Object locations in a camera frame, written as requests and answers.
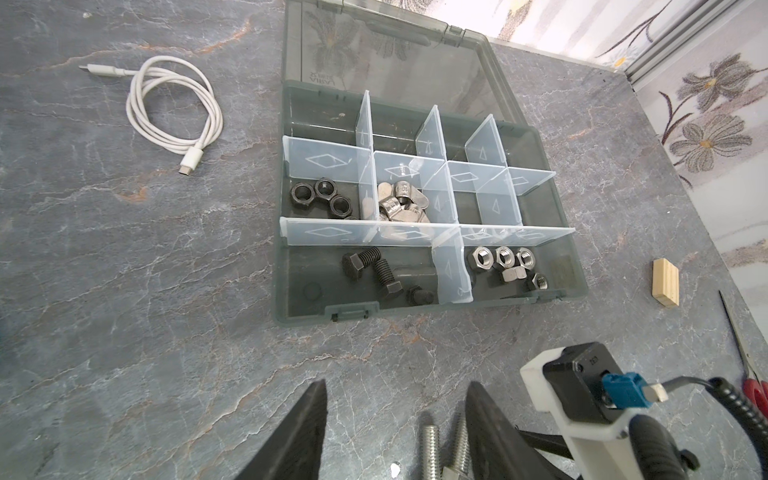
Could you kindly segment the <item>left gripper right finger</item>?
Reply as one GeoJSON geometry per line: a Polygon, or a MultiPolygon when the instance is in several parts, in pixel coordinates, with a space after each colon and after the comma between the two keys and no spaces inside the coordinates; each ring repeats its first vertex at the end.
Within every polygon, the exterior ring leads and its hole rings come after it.
{"type": "Polygon", "coordinates": [[[465,419],[475,479],[569,479],[526,442],[478,381],[468,386],[465,419]]]}

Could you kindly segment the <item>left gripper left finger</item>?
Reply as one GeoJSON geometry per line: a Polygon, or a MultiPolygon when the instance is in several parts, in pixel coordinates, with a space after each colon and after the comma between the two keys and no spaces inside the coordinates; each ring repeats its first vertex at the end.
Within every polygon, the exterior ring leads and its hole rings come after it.
{"type": "Polygon", "coordinates": [[[314,381],[236,479],[317,480],[327,413],[326,382],[314,381]]]}

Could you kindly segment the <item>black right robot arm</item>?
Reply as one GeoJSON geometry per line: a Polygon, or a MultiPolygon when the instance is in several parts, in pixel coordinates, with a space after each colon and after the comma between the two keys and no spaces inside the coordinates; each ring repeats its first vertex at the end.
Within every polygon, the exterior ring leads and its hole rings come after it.
{"type": "Polygon", "coordinates": [[[688,413],[646,414],[628,425],[630,452],[642,479],[765,479],[767,418],[721,377],[683,376],[653,384],[655,401],[681,393],[688,413]]]}

